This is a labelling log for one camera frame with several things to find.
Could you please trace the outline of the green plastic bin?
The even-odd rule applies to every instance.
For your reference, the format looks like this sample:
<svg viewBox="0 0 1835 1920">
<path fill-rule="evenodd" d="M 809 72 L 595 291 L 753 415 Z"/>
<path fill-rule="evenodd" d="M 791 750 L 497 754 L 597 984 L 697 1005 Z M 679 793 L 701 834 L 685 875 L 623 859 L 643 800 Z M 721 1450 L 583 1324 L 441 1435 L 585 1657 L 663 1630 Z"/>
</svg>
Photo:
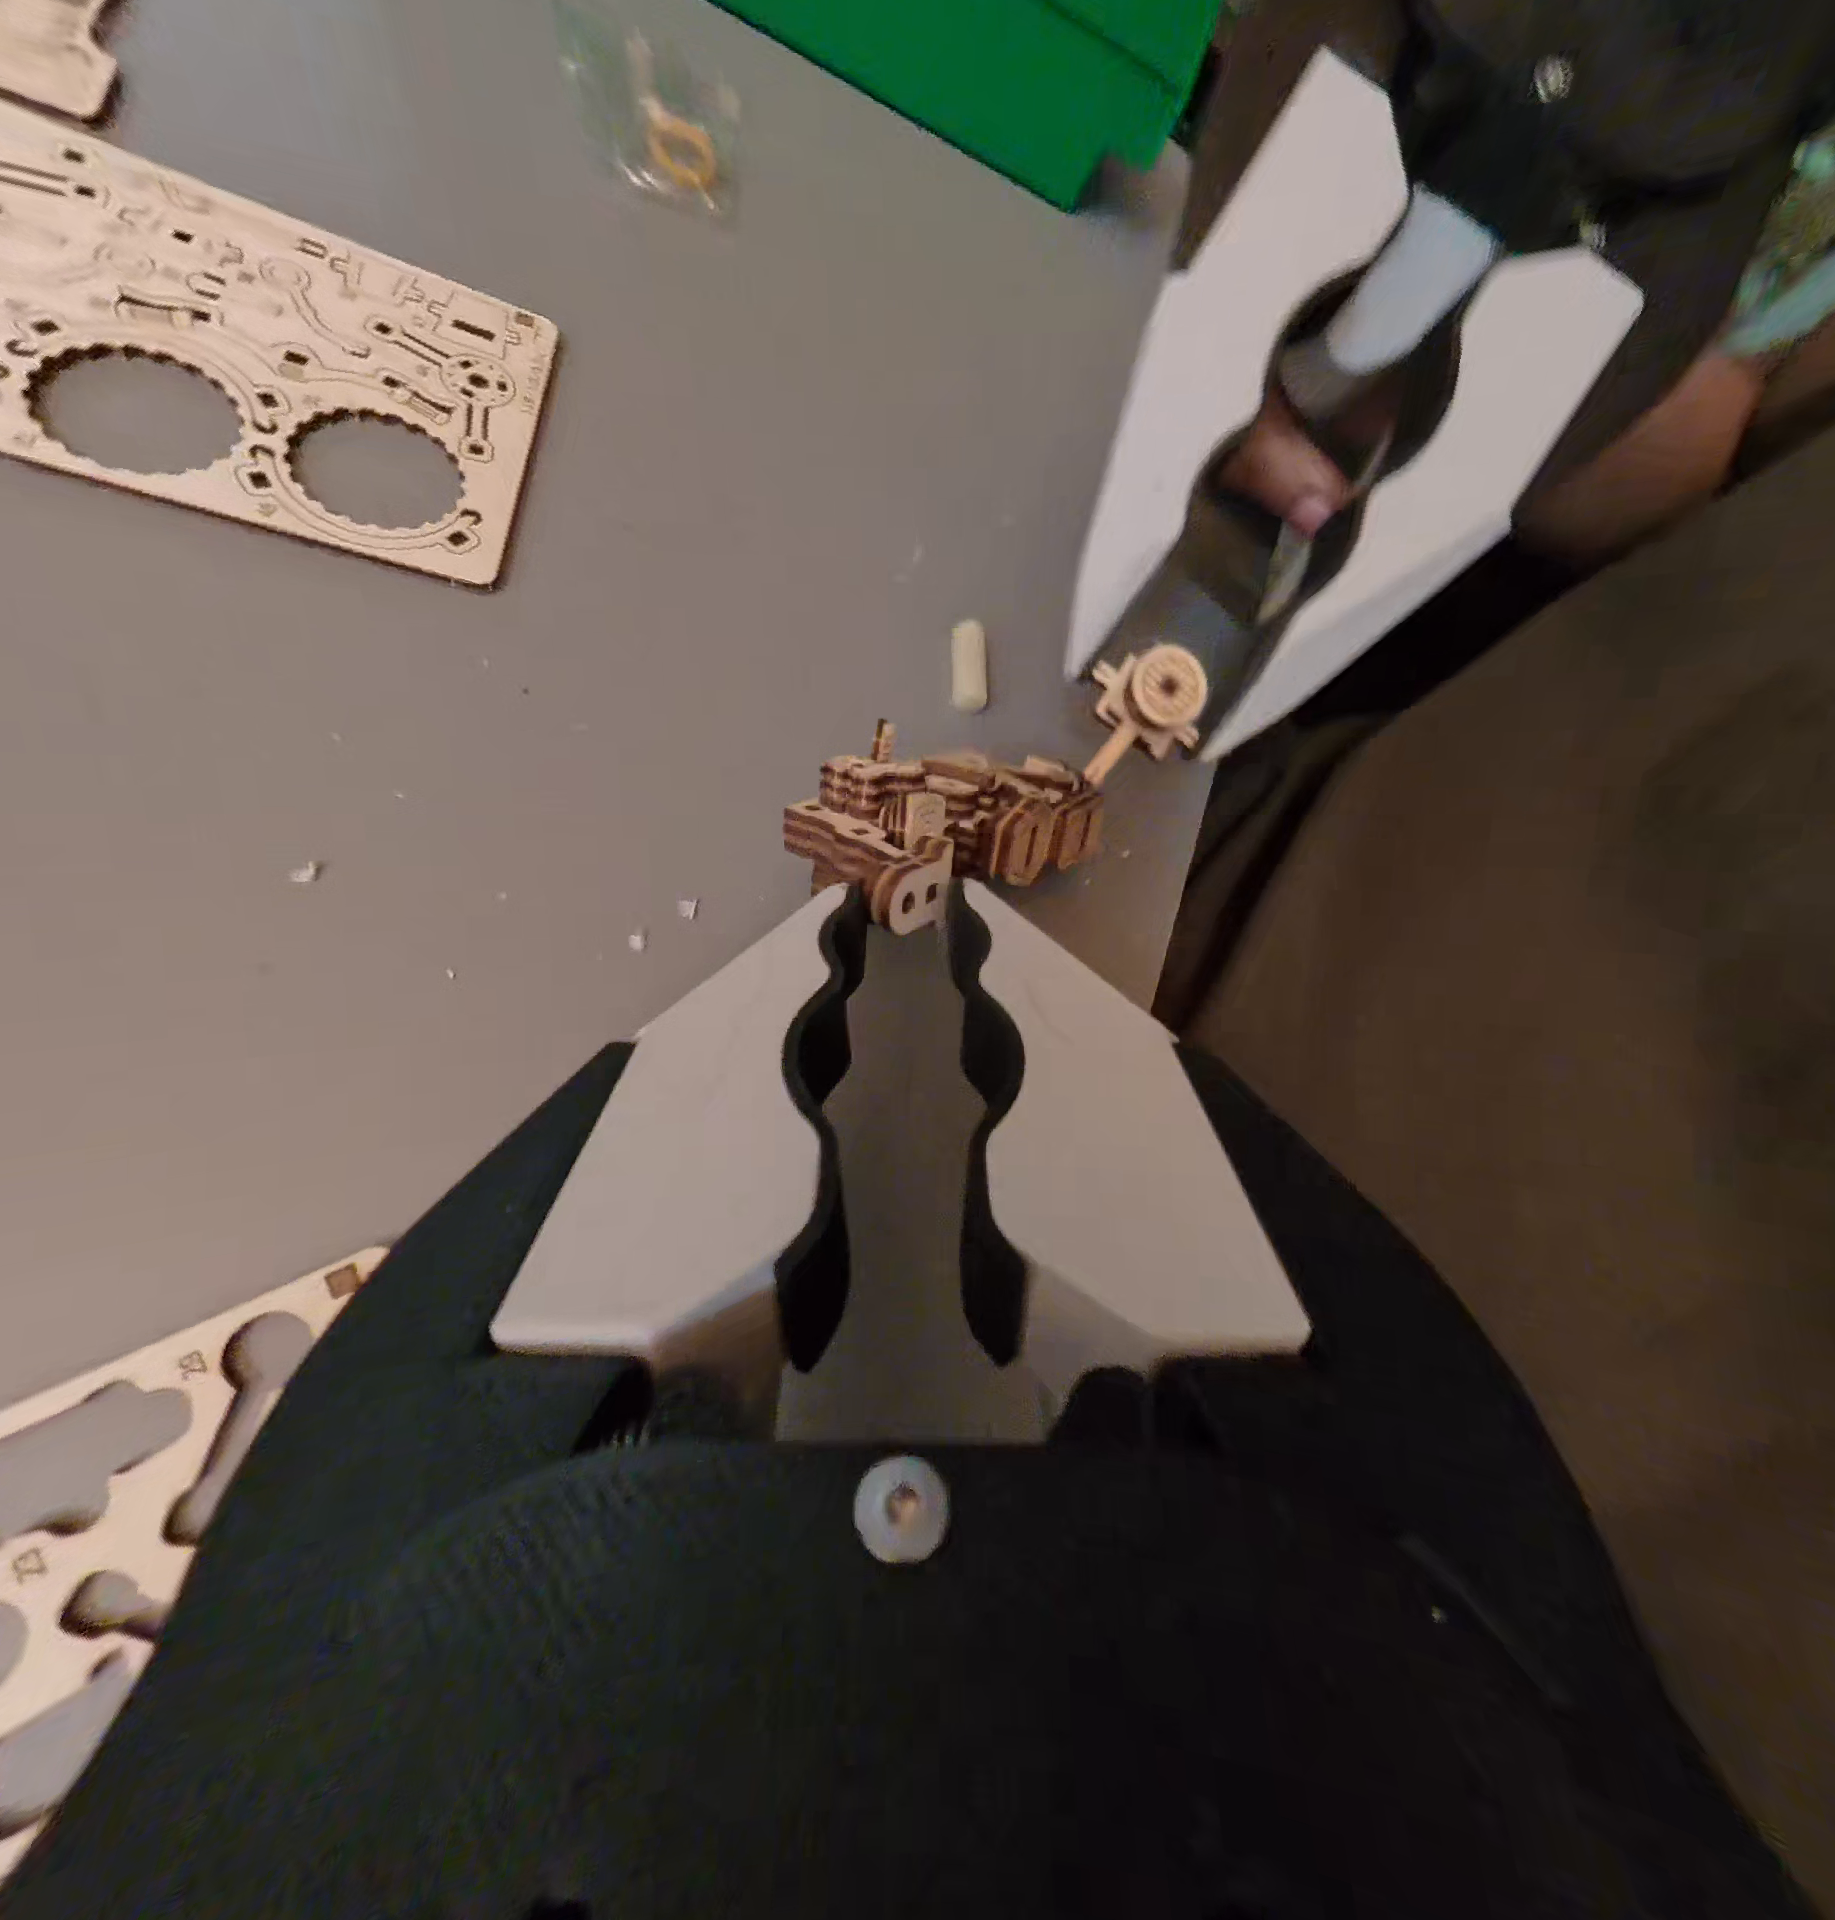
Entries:
<svg viewBox="0 0 1835 1920">
<path fill-rule="evenodd" d="M 1216 3 L 723 3 L 721 11 L 1064 213 L 1146 172 L 1198 90 Z"/>
</svg>

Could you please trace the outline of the small wooden disc part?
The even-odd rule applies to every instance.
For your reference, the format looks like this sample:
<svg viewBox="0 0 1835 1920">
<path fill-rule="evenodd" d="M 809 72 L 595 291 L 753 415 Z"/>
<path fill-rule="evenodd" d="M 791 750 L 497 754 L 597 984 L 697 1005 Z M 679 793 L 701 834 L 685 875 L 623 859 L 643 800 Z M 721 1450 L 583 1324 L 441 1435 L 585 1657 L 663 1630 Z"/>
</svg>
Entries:
<svg viewBox="0 0 1835 1920">
<path fill-rule="evenodd" d="M 1126 757 L 1160 762 L 1194 748 L 1196 723 L 1208 702 L 1208 681 L 1184 646 L 1158 643 L 1122 661 L 1088 668 L 1096 689 L 1094 721 L 1104 731 L 1080 781 L 1098 788 Z"/>
</svg>

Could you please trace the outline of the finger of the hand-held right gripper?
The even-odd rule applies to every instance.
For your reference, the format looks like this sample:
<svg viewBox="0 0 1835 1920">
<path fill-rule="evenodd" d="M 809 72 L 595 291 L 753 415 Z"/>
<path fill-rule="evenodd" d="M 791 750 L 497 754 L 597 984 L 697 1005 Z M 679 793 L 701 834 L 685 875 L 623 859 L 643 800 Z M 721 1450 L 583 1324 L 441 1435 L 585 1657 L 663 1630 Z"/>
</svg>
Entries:
<svg viewBox="0 0 1835 1920">
<path fill-rule="evenodd" d="M 1236 693 L 1260 664 L 1268 539 L 1222 463 L 1254 423 L 1292 321 L 1348 283 L 1408 201 L 1384 93 L 1312 48 L 1186 262 L 1150 306 L 1076 563 L 1064 681 L 1152 643 Z"/>
<path fill-rule="evenodd" d="M 1640 288 L 1586 248 L 1512 257 L 1482 279 L 1446 336 L 1440 412 L 1414 446 L 1388 444 L 1342 527 L 1316 539 L 1234 695 L 1200 721 L 1198 761 L 1286 716 L 1504 537 L 1640 310 Z"/>
</svg>

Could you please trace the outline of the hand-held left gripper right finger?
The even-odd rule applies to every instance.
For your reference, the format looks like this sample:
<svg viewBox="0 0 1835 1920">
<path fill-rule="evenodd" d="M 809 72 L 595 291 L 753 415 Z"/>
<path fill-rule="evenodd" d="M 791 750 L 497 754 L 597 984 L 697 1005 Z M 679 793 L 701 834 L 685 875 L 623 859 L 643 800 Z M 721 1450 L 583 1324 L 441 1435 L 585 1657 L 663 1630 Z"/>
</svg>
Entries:
<svg viewBox="0 0 1835 1920">
<path fill-rule="evenodd" d="M 974 880 L 946 972 L 980 1105 L 958 1238 L 980 1352 L 1024 1375 L 1298 1355 L 1308 1317 L 1172 1036 Z"/>
</svg>

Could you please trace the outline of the person's trouser leg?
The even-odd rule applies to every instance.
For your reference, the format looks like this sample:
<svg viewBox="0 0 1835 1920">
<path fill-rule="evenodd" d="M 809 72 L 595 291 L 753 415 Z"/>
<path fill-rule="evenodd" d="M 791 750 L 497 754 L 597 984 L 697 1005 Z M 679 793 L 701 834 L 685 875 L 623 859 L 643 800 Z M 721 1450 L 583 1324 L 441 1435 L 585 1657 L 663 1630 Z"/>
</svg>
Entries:
<svg viewBox="0 0 1835 1920">
<path fill-rule="evenodd" d="M 1835 1917 L 1835 421 L 1218 782 L 1160 1019 L 1432 1263 Z"/>
</svg>

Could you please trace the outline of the grey desk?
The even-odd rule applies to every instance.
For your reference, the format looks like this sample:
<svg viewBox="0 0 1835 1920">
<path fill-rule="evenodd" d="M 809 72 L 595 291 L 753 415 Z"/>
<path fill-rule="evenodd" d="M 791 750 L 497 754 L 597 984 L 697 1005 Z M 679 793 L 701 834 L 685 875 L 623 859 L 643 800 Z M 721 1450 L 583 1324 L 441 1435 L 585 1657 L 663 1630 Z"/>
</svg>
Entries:
<svg viewBox="0 0 1835 1920">
<path fill-rule="evenodd" d="M 389 1245 L 795 909 L 817 765 L 1082 761 L 1076 552 L 1182 202 L 1058 213 L 705 4 L 725 220 L 549 4 L 119 4 L 115 141 L 559 330 L 495 589 L 0 458 L 0 1411 Z M 988 705 L 946 643 L 986 636 Z"/>
</svg>

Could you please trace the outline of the clear plastic bag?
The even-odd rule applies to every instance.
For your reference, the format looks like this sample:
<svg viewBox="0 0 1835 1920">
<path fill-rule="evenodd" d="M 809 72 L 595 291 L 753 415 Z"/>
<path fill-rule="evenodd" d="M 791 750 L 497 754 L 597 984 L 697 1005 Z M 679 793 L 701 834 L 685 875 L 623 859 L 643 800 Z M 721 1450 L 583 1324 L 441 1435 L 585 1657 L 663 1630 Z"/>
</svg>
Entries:
<svg viewBox="0 0 1835 1920">
<path fill-rule="evenodd" d="M 729 220 L 739 197 L 737 93 L 653 34 L 633 4 L 551 3 L 549 14 L 559 70 L 599 171 L 647 202 Z M 719 179 L 707 199 L 669 191 L 649 168 L 643 127 L 667 114 L 701 124 L 715 141 Z"/>
</svg>

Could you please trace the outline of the person's right hand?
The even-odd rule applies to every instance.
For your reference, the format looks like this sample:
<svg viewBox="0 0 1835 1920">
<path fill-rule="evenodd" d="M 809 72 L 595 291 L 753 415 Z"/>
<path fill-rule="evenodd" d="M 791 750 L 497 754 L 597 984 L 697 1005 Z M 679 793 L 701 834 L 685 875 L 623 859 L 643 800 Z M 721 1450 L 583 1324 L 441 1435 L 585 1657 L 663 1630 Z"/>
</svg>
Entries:
<svg viewBox="0 0 1835 1920">
<path fill-rule="evenodd" d="M 1308 438 L 1288 403 L 1266 392 L 1216 470 L 1222 492 L 1310 540 L 1354 499 L 1352 482 Z"/>
</svg>

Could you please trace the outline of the wooden sheet with gear holes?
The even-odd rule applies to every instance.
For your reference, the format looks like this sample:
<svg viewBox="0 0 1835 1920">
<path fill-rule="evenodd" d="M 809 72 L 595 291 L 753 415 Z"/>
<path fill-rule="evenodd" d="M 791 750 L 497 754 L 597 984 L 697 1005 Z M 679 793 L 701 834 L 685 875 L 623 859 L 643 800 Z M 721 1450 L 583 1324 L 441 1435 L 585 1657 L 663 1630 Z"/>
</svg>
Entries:
<svg viewBox="0 0 1835 1920">
<path fill-rule="evenodd" d="M 0 458 L 489 591 L 557 350 L 531 310 L 0 101 Z M 65 446 L 39 389 L 107 361 L 205 382 L 229 449 L 143 472 Z M 323 505 L 301 446 L 337 423 L 421 437 L 453 505 L 401 528 Z"/>
</svg>

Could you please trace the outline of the wooden sheet with rounded cutouts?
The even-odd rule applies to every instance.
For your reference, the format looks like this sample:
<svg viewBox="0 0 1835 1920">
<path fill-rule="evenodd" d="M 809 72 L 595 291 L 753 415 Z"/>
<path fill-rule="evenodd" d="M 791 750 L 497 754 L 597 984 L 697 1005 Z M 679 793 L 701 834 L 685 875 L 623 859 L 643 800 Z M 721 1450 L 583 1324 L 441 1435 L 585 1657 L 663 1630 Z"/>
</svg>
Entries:
<svg viewBox="0 0 1835 1920">
<path fill-rule="evenodd" d="M 229 1480 L 365 1247 L 0 1408 L 0 1887 L 133 1695 Z"/>
</svg>

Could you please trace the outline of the assembled wooden puzzle model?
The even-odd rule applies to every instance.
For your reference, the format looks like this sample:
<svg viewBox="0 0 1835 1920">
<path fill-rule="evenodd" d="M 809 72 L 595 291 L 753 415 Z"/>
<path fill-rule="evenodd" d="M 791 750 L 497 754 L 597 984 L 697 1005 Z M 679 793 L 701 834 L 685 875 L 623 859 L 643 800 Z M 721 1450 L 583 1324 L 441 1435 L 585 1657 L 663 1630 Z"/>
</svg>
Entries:
<svg viewBox="0 0 1835 1920">
<path fill-rule="evenodd" d="M 956 880 L 1026 890 L 1092 859 L 1100 838 L 1100 795 L 1064 762 L 903 757 L 887 721 L 865 754 L 827 758 L 815 793 L 783 813 L 783 847 L 813 889 L 853 890 L 899 939 L 936 924 Z"/>
</svg>

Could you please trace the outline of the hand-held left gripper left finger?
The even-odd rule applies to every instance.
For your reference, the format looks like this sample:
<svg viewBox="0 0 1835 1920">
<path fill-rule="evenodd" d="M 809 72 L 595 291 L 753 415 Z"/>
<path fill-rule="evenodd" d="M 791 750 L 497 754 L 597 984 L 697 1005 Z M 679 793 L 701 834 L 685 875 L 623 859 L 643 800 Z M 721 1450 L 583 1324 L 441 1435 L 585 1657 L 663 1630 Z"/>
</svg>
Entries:
<svg viewBox="0 0 1835 1920">
<path fill-rule="evenodd" d="M 645 1025 L 495 1317 L 497 1350 L 779 1375 L 785 1287 L 829 1219 L 827 1093 L 865 903 L 831 886 Z"/>
</svg>

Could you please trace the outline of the small wooden sheet piece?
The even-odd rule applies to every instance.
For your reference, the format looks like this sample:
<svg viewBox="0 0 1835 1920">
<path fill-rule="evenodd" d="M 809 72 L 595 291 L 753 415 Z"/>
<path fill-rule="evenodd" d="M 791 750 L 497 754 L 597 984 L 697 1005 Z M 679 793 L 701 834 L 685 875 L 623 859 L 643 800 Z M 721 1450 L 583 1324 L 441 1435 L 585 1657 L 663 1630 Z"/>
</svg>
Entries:
<svg viewBox="0 0 1835 1920">
<path fill-rule="evenodd" d="M 0 94 L 87 124 L 117 79 L 99 37 L 111 3 L 0 3 Z"/>
</svg>

